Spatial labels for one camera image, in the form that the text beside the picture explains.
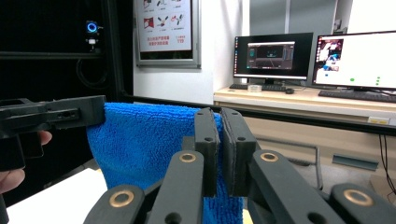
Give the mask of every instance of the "microfiber towel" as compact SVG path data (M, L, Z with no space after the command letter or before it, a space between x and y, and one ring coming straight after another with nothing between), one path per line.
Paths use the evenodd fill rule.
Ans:
M87 128L92 155L108 189L121 184L146 189L164 177L183 136L194 136L194 114L200 109L177 105L105 103L106 121ZM215 122L222 136L219 114ZM228 197L221 175L221 144L217 196L204 198L204 223L242 223L243 200Z

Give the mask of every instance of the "human hand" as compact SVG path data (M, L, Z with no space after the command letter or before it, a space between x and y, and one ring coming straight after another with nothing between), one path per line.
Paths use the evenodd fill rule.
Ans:
M41 145L46 145L52 138L52 134L46 131L38 132ZM0 172L0 194L15 189L24 179L25 173L22 169Z

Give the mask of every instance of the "monitor screen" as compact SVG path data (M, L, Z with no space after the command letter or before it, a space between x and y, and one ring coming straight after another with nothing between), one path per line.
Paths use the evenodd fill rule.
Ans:
M396 90L396 31L319 35L314 85Z
M233 77L306 80L313 33L237 36Z

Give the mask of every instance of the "metal ring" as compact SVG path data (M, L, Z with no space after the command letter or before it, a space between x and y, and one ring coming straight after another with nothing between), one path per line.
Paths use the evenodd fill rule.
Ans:
M359 194L362 199L358 199L354 197L354 194ZM344 190L344 196L352 203L355 203L360 206L372 206L374 204L373 199L365 194L364 192L361 192L360 190L357 189L346 189Z
M118 202L116 200L116 198L118 196L120 196L121 194L126 194L128 196L128 198L122 202ZM134 194L130 190L125 189L125 190L115 192L113 195L111 195L109 202L110 202L110 205L113 207L123 207L123 206L126 206L129 203L131 203L133 200L134 200Z
M180 155L179 159L184 162L193 162L197 159L197 157L191 153L184 153L184 154Z
M262 160L264 161L277 161L279 158L277 157L277 155L273 154L273 153L269 153L269 152L265 152L262 153L260 155L260 157L262 158Z

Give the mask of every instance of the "white table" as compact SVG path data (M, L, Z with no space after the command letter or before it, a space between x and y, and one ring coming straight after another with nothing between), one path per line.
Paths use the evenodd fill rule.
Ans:
M99 171L86 169L7 209L9 224L79 224L107 190Z

